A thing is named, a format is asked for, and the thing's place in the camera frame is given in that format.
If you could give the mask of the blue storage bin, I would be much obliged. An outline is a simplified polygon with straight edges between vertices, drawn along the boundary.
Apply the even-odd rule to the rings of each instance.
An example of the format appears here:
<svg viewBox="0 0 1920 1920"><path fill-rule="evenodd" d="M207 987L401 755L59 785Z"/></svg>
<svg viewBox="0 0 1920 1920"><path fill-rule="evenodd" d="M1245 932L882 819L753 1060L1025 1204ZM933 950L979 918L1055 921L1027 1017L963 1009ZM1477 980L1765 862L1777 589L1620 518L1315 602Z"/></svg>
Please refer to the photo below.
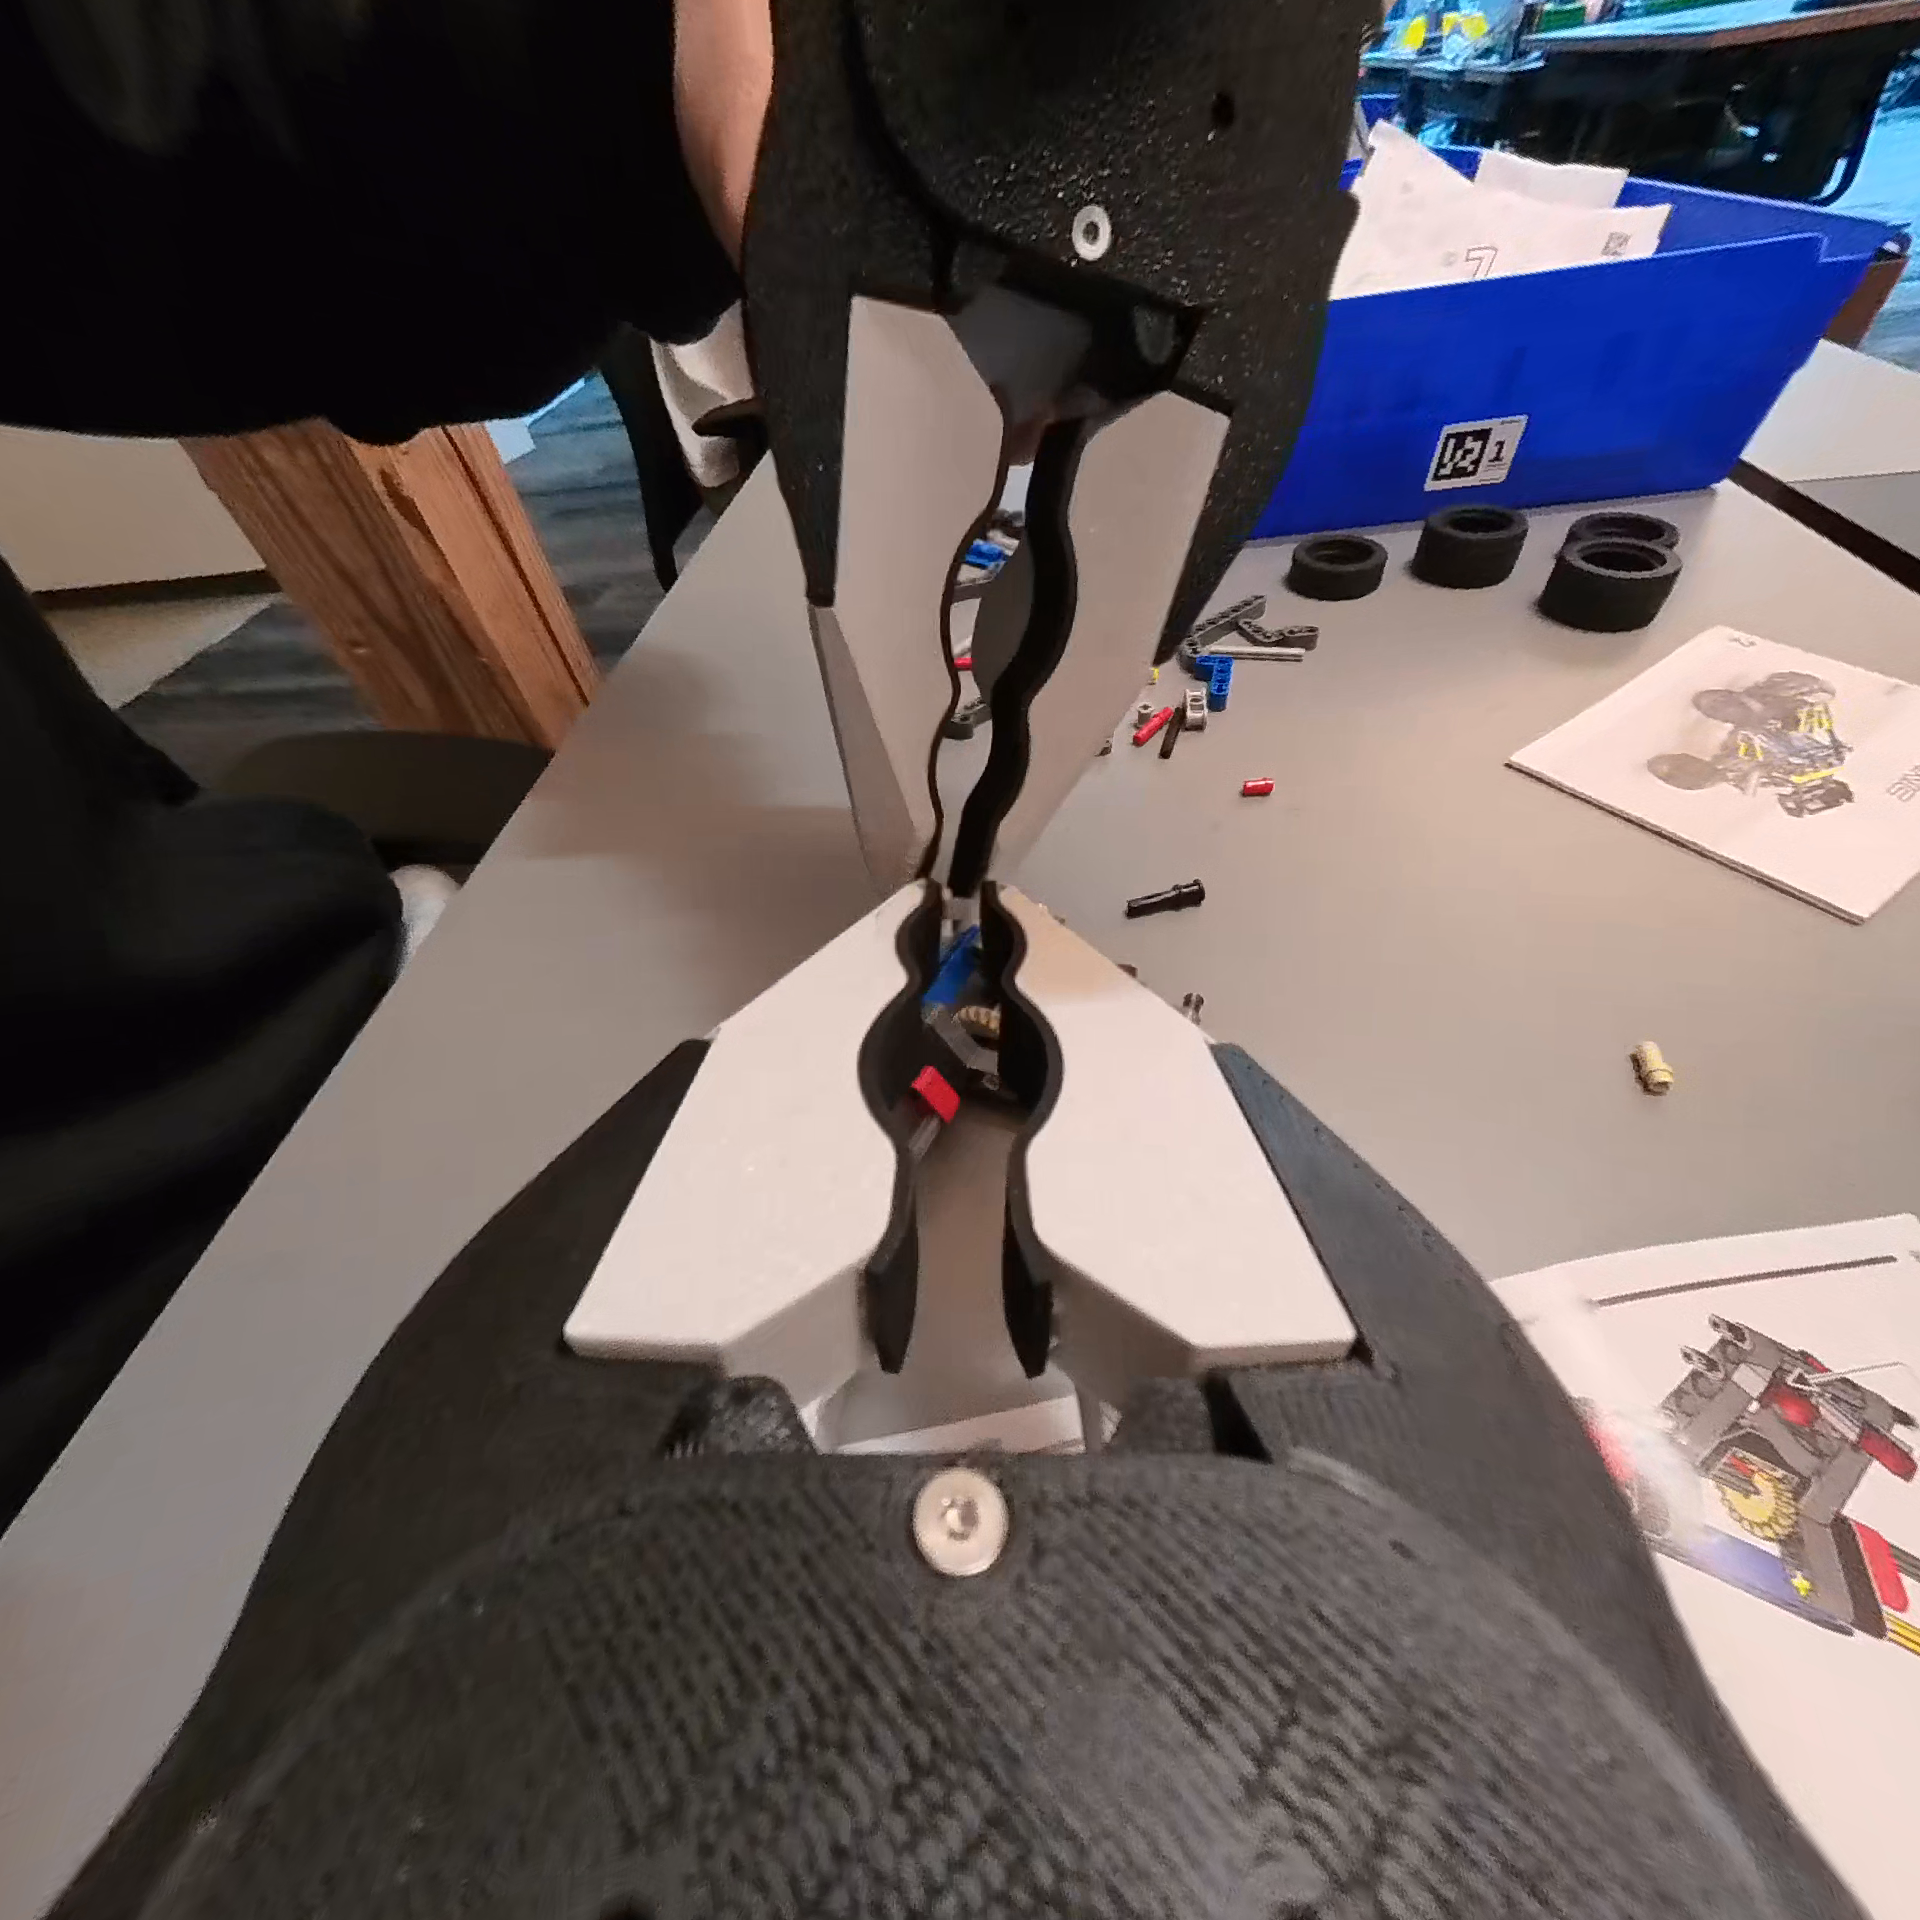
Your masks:
<svg viewBox="0 0 1920 1920"><path fill-rule="evenodd" d="M1909 231L1633 175L1650 255L1335 299L1255 539L1706 490Z"/></svg>

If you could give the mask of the partly built lego chassis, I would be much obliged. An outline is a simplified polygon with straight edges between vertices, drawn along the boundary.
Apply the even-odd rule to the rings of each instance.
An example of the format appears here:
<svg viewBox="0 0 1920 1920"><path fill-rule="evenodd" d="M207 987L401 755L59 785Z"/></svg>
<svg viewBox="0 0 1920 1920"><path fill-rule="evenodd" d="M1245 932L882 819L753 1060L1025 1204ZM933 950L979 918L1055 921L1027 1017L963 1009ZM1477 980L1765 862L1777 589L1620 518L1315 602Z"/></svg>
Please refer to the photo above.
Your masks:
<svg viewBox="0 0 1920 1920"><path fill-rule="evenodd" d="M1034 1110L1034 1073L1005 999L989 978L980 926L943 934L898 1077L893 1108L911 1169L940 1148L967 1108L1022 1121Z"/></svg>

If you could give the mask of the closed instruction booklet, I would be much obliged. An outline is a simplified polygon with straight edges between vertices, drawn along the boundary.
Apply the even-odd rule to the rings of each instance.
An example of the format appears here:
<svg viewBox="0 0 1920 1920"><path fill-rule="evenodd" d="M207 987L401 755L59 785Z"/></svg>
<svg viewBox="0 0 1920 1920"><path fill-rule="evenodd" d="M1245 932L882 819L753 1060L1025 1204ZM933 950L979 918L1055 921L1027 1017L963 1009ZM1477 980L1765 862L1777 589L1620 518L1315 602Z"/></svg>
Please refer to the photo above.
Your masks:
<svg viewBox="0 0 1920 1920"><path fill-rule="evenodd" d="M1865 923L1918 875L1918 686L1717 627L1509 767Z"/></svg>

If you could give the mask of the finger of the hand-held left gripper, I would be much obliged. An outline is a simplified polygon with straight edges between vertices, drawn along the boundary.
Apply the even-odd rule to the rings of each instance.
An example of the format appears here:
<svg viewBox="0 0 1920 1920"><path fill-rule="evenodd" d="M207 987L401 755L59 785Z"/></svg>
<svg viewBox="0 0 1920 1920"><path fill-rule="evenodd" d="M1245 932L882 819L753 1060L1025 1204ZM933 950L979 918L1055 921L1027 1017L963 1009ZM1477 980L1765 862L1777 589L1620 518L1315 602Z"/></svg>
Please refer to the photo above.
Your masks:
<svg viewBox="0 0 1920 1920"><path fill-rule="evenodd" d="M924 878L943 835L933 764L958 687L949 598L1003 478L1001 431L946 317L853 299L834 585L807 620L877 890Z"/></svg>
<svg viewBox="0 0 1920 1920"><path fill-rule="evenodd" d="M1015 580L972 638L989 745L958 814L946 890L1005 878L1146 687L1230 420L1146 398L1042 442Z"/></svg>

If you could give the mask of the wooden post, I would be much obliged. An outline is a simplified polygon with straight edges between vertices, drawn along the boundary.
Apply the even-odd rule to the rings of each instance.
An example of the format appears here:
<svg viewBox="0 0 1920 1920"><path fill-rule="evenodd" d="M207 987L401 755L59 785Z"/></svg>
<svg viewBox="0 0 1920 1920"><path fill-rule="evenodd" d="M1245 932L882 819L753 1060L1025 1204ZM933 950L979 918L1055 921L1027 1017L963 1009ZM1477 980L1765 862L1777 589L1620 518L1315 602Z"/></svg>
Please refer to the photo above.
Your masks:
<svg viewBox="0 0 1920 1920"><path fill-rule="evenodd" d="M484 426L181 449L381 727L555 749L590 706L596 660Z"/></svg>

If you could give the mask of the white paper sheets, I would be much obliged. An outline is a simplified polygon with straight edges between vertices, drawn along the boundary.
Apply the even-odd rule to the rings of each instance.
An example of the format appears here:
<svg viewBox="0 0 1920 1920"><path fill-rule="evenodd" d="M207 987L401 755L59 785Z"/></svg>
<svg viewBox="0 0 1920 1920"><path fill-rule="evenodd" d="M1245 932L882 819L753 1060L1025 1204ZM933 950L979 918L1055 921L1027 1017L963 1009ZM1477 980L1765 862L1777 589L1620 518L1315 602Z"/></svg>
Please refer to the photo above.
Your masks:
<svg viewBox="0 0 1920 1920"><path fill-rule="evenodd" d="M1470 161L1462 173L1401 129L1372 130L1333 299L1617 265L1663 239L1674 206L1628 203L1622 169L1503 150Z"/></svg>

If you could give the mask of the black office chair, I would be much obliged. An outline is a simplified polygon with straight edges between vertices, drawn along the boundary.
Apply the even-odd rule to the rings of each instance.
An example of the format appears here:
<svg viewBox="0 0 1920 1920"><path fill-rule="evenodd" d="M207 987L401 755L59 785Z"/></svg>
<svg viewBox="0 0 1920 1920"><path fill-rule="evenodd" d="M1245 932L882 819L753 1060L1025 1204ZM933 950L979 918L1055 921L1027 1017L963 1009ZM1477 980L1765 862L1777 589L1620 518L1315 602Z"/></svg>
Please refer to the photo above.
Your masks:
<svg viewBox="0 0 1920 1920"><path fill-rule="evenodd" d="M346 737L343 779L177 766L3 572L9 1524L491 849L543 755Z"/></svg>

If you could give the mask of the dark background table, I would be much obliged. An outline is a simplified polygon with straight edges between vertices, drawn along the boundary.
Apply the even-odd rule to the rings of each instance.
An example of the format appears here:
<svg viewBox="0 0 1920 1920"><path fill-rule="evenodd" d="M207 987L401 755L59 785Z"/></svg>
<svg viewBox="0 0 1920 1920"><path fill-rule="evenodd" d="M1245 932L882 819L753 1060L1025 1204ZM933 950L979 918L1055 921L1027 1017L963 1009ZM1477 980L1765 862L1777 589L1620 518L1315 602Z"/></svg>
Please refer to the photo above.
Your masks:
<svg viewBox="0 0 1920 1920"><path fill-rule="evenodd" d="M1442 143L1830 206L1915 46L1915 3L1405 5L1361 89Z"/></svg>

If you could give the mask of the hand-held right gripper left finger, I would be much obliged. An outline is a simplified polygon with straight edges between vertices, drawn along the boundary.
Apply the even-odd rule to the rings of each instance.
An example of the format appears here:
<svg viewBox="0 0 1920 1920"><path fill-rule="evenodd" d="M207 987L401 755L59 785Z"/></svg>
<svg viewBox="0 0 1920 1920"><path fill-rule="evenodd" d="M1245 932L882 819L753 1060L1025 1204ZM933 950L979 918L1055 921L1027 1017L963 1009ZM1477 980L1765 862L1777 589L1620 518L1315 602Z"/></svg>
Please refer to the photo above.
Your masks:
<svg viewBox="0 0 1920 1920"><path fill-rule="evenodd" d="M596 1359L857 1374L859 1273L897 1207L897 1148L857 1059L935 908L907 883L708 1036L689 1091L564 1323Z"/></svg>

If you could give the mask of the person's left forearm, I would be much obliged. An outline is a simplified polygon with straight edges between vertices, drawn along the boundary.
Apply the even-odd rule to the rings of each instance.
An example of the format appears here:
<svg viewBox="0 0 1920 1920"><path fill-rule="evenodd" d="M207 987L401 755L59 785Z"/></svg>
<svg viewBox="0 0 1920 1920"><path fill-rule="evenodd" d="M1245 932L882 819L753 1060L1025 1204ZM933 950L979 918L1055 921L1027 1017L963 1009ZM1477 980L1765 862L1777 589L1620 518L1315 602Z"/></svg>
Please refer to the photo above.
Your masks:
<svg viewBox="0 0 1920 1920"><path fill-rule="evenodd" d="M674 6L4 5L4 426L522 417L738 298Z"/></svg>

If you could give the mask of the open instruction booklet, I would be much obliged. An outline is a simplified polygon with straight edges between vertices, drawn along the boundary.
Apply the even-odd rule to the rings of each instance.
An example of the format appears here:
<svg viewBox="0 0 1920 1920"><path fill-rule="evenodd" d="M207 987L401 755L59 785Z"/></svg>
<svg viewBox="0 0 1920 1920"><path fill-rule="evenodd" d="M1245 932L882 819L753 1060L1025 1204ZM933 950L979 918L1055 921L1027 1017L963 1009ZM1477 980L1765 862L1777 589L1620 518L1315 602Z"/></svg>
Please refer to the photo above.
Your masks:
<svg viewBox="0 0 1920 1920"><path fill-rule="evenodd" d="M1918 1915L1918 1226L1495 1282L1740 1737L1858 1905Z"/></svg>

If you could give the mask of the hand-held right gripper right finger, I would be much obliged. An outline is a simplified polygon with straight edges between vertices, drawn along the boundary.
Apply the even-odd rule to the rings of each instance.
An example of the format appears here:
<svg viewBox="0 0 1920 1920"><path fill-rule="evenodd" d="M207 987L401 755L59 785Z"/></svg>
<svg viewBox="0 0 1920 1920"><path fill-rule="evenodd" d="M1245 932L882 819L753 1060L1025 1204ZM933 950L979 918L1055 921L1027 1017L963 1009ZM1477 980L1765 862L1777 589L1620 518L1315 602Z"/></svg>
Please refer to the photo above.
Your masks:
<svg viewBox="0 0 1920 1920"><path fill-rule="evenodd" d="M998 1081L1001 1308L1031 1377L1201 1379L1357 1337L1209 1036L1015 886L980 897Z"/></svg>

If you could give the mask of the pile of loose lego pieces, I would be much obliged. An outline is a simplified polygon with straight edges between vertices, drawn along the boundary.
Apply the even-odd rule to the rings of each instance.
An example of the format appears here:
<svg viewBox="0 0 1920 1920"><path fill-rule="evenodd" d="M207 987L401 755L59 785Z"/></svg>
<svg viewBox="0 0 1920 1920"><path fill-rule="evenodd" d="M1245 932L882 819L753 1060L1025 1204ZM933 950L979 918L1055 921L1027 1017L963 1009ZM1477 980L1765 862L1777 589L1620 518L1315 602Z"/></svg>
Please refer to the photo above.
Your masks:
<svg viewBox="0 0 1920 1920"><path fill-rule="evenodd" d="M967 647L958 647L950 655L963 694L946 713L942 741L972 741L989 724L989 678L1015 659L1025 639L1027 577L1025 513L997 507L988 530L970 543L956 589L961 598L977 604L977 620ZM1182 643L1177 667L1205 682L1209 676L1205 652L1228 659L1306 660L1317 649L1321 631L1315 625L1269 627L1261 620L1265 609L1265 597L1255 593L1205 614Z"/></svg>

